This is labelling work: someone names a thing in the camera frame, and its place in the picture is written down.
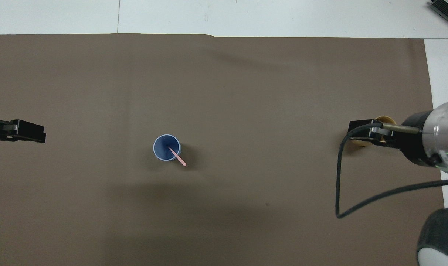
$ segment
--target brown paper sheet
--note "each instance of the brown paper sheet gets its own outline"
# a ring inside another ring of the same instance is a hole
[[[423,40],[0,35],[0,265],[415,265],[441,189],[334,215],[350,120],[432,109]],[[178,161],[152,145],[173,134]],[[341,208],[438,180],[348,145]]]

